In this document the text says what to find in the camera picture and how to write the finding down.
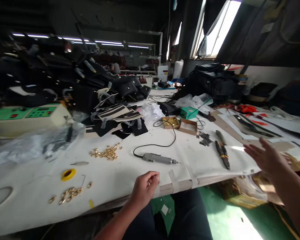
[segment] yellow tape roll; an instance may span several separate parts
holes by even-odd
[[[62,181],[68,181],[68,180],[70,180],[71,178],[73,178],[74,175],[76,175],[76,172],[77,171],[74,168],[65,171],[62,174],[61,180]]]

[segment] black strap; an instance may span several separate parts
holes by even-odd
[[[242,125],[245,125],[246,127],[248,127],[252,132],[257,133],[257,134],[261,134],[261,135],[264,135],[264,136],[270,137],[270,138],[274,137],[271,134],[258,131],[257,128],[254,125],[246,122],[239,115],[234,115],[234,117],[238,120],[239,123],[241,123]]]

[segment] green floor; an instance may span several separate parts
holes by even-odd
[[[199,191],[214,240],[295,239],[271,204],[249,210],[224,201],[215,185],[200,187]],[[173,199],[171,196],[156,198],[151,200],[151,205],[154,213],[161,211],[163,205],[168,207],[167,214],[162,215],[169,232],[174,218]]]

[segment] hand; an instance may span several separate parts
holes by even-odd
[[[285,157],[266,140],[260,138],[259,142],[265,150],[252,144],[249,146],[244,144],[244,151],[256,161],[258,167],[269,177],[286,169],[291,169]]]
[[[160,182],[160,173],[149,171],[137,177],[129,201],[142,210],[153,198],[154,191]]]

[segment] small cardboard box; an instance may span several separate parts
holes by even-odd
[[[186,127],[185,125],[182,126],[182,124],[186,124],[187,126],[192,126],[192,127],[190,127],[191,128],[190,129],[190,128]],[[181,119],[179,131],[189,133],[191,135],[197,135],[197,129],[198,129],[197,122],[190,121],[190,120],[183,119],[183,118]]]
[[[227,202],[231,202],[239,207],[253,209],[267,202],[250,197],[248,195],[240,193],[236,187],[233,179],[225,180],[218,183],[220,190],[222,191],[223,199]]]
[[[184,108],[181,108],[181,111],[180,111],[180,116],[184,119],[191,119],[191,118],[195,118],[198,114],[199,110],[198,109],[195,109],[193,107],[184,107]]]
[[[162,118],[163,121],[168,121],[169,119],[174,124],[173,128],[179,129],[180,123],[179,123],[179,120],[177,119],[177,117],[173,116],[173,117],[163,117]],[[169,123],[163,122],[163,125],[164,125],[164,129],[172,129],[172,126]]]

